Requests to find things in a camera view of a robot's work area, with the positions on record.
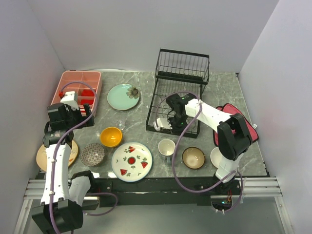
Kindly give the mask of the white bowl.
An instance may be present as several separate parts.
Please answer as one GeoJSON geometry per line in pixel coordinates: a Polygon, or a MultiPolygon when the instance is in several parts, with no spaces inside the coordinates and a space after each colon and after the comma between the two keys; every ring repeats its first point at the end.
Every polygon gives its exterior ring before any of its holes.
{"type": "Polygon", "coordinates": [[[223,154],[220,152],[219,148],[215,147],[214,149],[212,149],[210,153],[210,160],[211,160],[211,163],[216,168],[219,168],[222,159],[223,159],[223,154]]]}

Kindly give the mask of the orange bowl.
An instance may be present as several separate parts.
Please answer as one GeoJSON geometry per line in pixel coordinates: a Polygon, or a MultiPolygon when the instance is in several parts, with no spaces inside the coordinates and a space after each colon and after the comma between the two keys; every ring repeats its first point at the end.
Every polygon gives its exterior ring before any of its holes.
{"type": "Polygon", "coordinates": [[[100,142],[109,148],[117,147],[122,141],[122,132],[117,127],[108,127],[100,134],[100,142]]]}

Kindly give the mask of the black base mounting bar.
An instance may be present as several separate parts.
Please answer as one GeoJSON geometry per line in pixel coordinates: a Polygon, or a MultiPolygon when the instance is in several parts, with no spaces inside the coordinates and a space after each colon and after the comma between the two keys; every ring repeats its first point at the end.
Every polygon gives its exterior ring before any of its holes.
{"type": "Polygon", "coordinates": [[[144,178],[138,182],[124,182],[117,178],[96,178],[94,185],[87,192],[112,193],[118,198],[118,205],[174,205],[196,204],[210,206],[211,197],[216,195],[239,195],[240,182],[218,185],[205,193],[190,193],[182,189],[176,180],[171,178],[144,178]]]}

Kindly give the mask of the clear faceted drinking glass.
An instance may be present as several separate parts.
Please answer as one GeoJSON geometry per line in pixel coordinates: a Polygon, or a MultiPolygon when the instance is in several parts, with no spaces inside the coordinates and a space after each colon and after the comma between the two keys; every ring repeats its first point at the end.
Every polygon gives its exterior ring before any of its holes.
{"type": "Polygon", "coordinates": [[[115,126],[121,131],[126,127],[126,113],[124,111],[116,110],[115,111],[115,126]]]}

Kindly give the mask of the beige bird plate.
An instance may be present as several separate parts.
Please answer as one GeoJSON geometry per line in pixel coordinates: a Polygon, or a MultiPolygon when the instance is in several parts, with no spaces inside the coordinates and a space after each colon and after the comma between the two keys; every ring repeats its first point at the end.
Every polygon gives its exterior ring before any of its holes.
{"type": "MultiPolygon", "coordinates": [[[[70,157],[69,157],[68,167],[71,167],[72,164],[75,162],[75,160],[78,157],[78,153],[79,153],[78,145],[73,140],[72,141],[71,154],[70,154],[70,157]]],[[[40,148],[37,151],[36,162],[37,162],[37,165],[40,167],[40,169],[42,171],[46,172],[46,169],[47,169],[47,157],[46,157],[46,150],[45,150],[45,147],[44,147],[43,144],[40,146],[40,148]]]]}

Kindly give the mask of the mint green flower plate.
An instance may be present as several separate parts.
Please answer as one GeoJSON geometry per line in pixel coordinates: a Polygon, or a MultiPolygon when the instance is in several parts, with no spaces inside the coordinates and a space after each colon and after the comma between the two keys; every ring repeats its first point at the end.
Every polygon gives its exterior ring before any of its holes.
{"type": "Polygon", "coordinates": [[[140,98],[140,91],[131,84],[118,84],[107,95],[108,104],[115,110],[126,111],[134,108],[140,98]]]}

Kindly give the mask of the black wire dish rack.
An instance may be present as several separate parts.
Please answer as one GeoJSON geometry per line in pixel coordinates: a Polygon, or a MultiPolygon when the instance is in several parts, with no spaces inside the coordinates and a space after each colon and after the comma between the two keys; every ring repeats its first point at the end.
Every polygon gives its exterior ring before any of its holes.
{"type": "Polygon", "coordinates": [[[161,48],[157,57],[155,87],[146,119],[146,130],[155,132],[154,122],[163,120],[159,132],[179,135],[190,124],[185,136],[197,138],[199,121],[192,122],[184,105],[202,97],[209,82],[210,57],[207,54],[161,48]]]}

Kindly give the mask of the patterned purple bowl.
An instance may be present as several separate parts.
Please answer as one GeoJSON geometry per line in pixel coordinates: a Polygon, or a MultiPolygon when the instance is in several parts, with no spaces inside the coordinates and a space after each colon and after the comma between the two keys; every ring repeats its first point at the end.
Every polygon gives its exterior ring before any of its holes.
{"type": "Polygon", "coordinates": [[[86,166],[96,166],[104,159],[104,148],[97,143],[86,145],[80,152],[81,162],[86,166]]]}

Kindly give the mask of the brown glazed bowl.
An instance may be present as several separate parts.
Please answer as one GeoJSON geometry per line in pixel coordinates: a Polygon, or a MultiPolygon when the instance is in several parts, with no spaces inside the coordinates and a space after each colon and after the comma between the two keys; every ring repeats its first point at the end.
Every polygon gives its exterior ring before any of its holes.
{"type": "Polygon", "coordinates": [[[201,149],[189,147],[183,151],[182,161],[190,169],[199,169],[205,163],[205,155],[201,149]]]}

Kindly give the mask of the watermelon pattern plate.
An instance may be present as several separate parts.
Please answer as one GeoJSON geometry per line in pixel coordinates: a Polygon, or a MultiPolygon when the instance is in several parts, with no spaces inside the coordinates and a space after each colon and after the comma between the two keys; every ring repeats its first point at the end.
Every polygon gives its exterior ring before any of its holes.
{"type": "Polygon", "coordinates": [[[138,142],[119,146],[112,156],[112,170],[124,182],[137,182],[145,178],[153,165],[151,151],[138,142]]]}

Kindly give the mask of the aluminium rail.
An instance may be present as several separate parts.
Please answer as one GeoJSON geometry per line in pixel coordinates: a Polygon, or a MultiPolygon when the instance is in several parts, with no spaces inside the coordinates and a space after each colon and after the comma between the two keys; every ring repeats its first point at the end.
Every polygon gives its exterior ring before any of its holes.
{"type": "MultiPolygon", "coordinates": [[[[282,197],[282,192],[276,177],[244,177],[240,185],[243,185],[244,197],[282,197]]],[[[30,179],[28,181],[24,200],[40,200],[45,188],[44,179],[30,179]]]]}

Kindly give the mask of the red block in tray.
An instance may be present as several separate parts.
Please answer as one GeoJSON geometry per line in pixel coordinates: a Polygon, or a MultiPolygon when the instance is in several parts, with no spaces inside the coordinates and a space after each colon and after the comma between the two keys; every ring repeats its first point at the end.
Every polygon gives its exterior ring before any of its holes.
{"type": "Polygon", "coordinates": [[[93,90],[90,90],[90,89],[83,89],[81,91],[81,96],[82,97],[94,97],[95,96],[95,93],[93,90]]]}
{"type": "Polygon", "coordinates": [[[84,104],[93,105],[94,100],[95,99],[93,97],[80,97],[78,99],[78,104],[79,105],[84,105],[84,104]]]}

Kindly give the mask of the pink compartment organizer tray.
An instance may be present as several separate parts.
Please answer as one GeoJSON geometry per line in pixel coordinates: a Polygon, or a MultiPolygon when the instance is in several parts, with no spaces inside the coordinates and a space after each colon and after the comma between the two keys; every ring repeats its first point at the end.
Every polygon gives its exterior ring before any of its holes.
{"type": "MultiPolygon", "coordinates": [[[[82,81],[92,87],[92,89],[96,92],[97,98],[99,100],[100,92],[102,89],[102,80],[101,80],[101,73],[98,71],[65,71],[58,83],[57,89],[55,91],[54,97],[52,99],[51,104],[59,103],[61,100],[61,89],[65,86],[64,90],[62,91],[63,94],[69,91],[75,91],[78,94],[78,99],[81,96],[81,91],[83,89],[89,89],[89,87],[85,84],[80,83],[73,83],[67,85],[67,83],[73,81],[82,81]]],[[[80,111],[83,116],[86,116],[85,110],[83,105],[79,105],[80,111]]]]}

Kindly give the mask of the pink red cloth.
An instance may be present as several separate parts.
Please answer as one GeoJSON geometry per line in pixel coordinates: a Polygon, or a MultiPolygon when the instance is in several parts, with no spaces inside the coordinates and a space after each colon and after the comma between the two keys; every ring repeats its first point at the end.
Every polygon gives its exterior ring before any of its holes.
{"type": "Polygon", "coordinates": [[[246,125],[247,125],[248,130],[251,134],[253,143],[258,141],[259,136],[258,136],[258,133],[256,132],[255,128],[250,124],[250,122],[246,119],[246,117],[242,114],[242,112],[239,109],[237,109],[234,105],[232,105],[230,103],[226,103],[223,106],[217,106],[216,109],[223,111],[225,113],[231,114],[231,115],[234,115],[237,113],[241,114],[245,119],[246,125]]]}

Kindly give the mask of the white grey mug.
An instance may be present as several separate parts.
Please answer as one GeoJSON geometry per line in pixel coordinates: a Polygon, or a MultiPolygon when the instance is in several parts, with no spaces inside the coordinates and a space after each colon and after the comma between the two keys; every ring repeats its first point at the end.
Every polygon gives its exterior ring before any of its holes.
{"type": "Polygon", "coordinates": [[[158,143],[160,157],[167,163],[167,165],[171,165],[172,155],[175,148],[176,144],[171,139],[163,139],[158,143]]]}

